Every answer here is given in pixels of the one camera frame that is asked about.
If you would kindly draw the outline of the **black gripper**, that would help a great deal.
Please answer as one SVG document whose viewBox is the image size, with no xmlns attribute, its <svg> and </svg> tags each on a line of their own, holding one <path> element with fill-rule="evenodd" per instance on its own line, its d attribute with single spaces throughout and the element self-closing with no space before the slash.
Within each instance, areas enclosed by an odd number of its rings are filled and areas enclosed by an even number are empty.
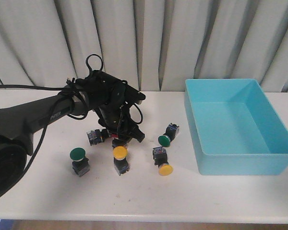
<svg viewBox="0 0 288 230">
<path fill-rule="evenodd" d="M 124 102 L 117 96 L 116 85 L 120 82 L 127 83 L 98 70 L 94 70 L 84 79 L 75 81 L 76 85 L 87 93 L 89 109 L 93 109 L 98 114 L 99 123 L 111 130 L 115 139 L 126 144 L 134 138 L 141 143 L 145 134 L 131 120 L 130 106 L 133 104 Z"/>
</svg>

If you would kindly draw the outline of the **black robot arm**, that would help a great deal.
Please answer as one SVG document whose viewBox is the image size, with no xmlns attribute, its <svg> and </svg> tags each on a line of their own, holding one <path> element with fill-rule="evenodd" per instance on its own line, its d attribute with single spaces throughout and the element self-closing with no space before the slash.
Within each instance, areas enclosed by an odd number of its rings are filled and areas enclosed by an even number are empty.
<svg viewBox="0 0 288 230">
<path fill-rule="evenodd" d="M 26 158 L 36 156 L 33 135 L 64 116 L 82 120 L 94 111 L 110 134 L 142 141 L 145 135 L 131 119 L 130 107 L 144 99 L 126 81 L 93 70 L 84 79 L 68 81 L 55 96 L 0 109 L 0 196 L 27 172 L 31 162 Z"/>
</svg>

